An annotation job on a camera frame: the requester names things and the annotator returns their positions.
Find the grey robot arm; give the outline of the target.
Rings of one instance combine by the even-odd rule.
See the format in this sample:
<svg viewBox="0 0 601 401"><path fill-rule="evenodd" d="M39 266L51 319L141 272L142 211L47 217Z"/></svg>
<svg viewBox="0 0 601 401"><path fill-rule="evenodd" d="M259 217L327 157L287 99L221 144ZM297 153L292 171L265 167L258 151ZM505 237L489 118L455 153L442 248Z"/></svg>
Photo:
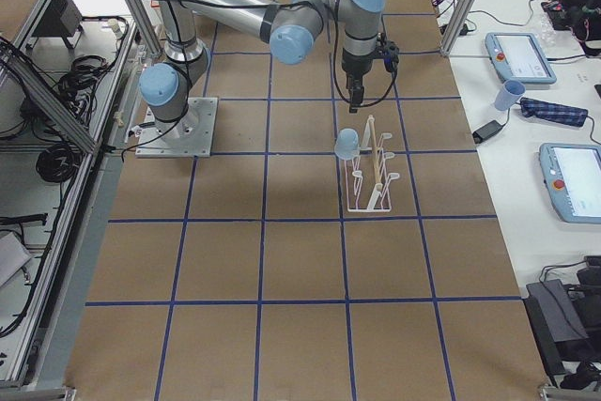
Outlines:
<svg viewBox="0 0 601 401"><path fill-rule="evenodd" d="M140 80L142 95L155 127L168 144L182 145L196 132L201 117L190 110L188 95L205 73L209 57L198 38L193 14L199 12L270 47L287 65L297 65L313 50L316 39L333 23L342 43L342 69L347 77L339 94L352 113L364 107L363 78L375 60L392 77L398 54L389 50L379 26L385 0L155 0L166 27L167 61L148 69Z"/></svg>

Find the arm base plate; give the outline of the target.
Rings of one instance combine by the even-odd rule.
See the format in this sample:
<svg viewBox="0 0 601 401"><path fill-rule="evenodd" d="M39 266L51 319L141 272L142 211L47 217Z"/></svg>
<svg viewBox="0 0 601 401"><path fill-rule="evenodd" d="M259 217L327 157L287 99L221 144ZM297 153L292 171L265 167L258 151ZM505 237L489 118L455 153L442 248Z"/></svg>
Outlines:
<svg viewBox="0 0 601 401"><path fill-rule="evenodd" d="M170 125L160 121L156 123L151 109L147 107L145 121L152 122L152 125L140 132L139 141L143 144L135 149L135 155L139 158L209 157L218 101L214 97L190 97L187 114L162 138L160 135Z"/></svg>

